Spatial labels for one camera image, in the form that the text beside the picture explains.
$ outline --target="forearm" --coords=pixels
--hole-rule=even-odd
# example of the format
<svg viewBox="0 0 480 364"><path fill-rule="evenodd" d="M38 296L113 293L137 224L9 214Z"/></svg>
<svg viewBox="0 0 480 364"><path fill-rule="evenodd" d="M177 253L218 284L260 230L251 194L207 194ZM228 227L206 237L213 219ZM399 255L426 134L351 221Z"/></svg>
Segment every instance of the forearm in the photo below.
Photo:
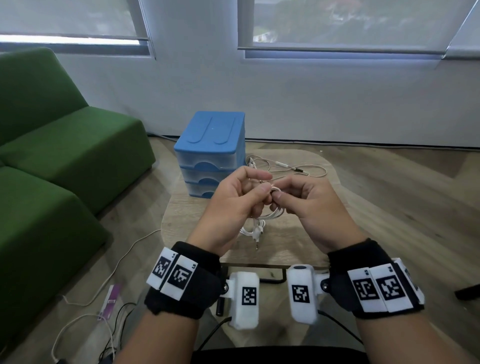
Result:
<svg viewBox="0 0 480 364"><path fill-rule="evenodd" d="M189 363L198 331L198 320L147 311L115 364Z"/></svg>
<svg viewBox="0 0 480 364"><path fill-rule="evenodd" d="M422 313L357 319L357 326L372 364L463 363Z"/></svg>

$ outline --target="fingernail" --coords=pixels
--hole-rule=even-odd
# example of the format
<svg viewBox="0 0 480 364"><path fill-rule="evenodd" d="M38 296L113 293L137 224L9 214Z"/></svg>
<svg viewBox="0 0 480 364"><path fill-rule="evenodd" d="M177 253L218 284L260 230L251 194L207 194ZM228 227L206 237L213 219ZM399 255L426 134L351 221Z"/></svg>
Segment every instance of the fingernail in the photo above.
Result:
<svg viewBox="0 0 480 364"><path fill-rule="evenodd" d="M262 189L262 191L268 192L272 189L272 185L269 184L268 182L265 182L260 185L260 188Z"/></svg>

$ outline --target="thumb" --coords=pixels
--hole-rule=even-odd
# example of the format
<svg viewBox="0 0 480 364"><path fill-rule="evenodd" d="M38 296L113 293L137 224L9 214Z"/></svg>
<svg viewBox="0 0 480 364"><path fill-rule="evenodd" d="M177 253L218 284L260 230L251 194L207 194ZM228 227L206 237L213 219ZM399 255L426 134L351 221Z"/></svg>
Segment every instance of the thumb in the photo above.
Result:
<svg viewBox="0 0 480 364"><path fill-rule="evenodd" d="M261 183L252 190L250 190L247 194L243 195L241 199L243 203L248 205L248 210L250 210L255 204L265 200L265 197L268 196L271 189L272 185L268 182Z"/></svg>
<svg viewBox="0 0 480 364"><path fill-rule="evenodd" d="M302 203L301 198L297 198L285 192L275 191L272 193L273 201L280 207L287 208L292 210L295 215L298 214L300 210L300 205Z"/></svg>

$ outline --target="green cushion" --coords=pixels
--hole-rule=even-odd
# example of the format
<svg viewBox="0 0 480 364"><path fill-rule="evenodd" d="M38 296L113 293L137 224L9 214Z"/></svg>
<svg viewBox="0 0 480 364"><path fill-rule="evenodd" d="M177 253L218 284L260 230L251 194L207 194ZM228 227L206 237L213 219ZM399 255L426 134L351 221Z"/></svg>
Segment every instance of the green cushion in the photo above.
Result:
<svg viewBox="0 0 480 364"><path fill-rule="evenodd" d="M72 191L97 213L155 156L141 121L86 107L0 146L0 159Z"/></svg>
<svg viewBox="0 0 480 364"><path fill-rule="evenodd" d="M0 347L22 330L107 237L71 192L0 168Z"/></svg>
<svg viewBox="0 0 480 364"><path fill-rule="evenodd" d="M52 50L0 56L0 145L87 106Z"/></svg>

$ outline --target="hand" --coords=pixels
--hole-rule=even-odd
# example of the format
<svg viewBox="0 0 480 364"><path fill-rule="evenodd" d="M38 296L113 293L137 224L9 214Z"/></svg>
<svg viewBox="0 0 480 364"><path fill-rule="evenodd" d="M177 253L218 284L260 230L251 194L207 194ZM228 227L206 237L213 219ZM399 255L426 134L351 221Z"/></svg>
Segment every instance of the hand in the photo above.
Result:
<svg viewBox="0 0 480 364"><path fill-rule="evenodd" d="M247 218L257 218L272 203L265 170L240 167L218 185L187 243L222 256L234 244Z"/></svg>
<svg viewBox="0 0 480 364"><path fill-rule="evenodd" d="M291 174L274 182L282 190L272 193L276 206L299 217L315 245L324 253L357 244L366 239L353 221L327 178Z"/></svg>

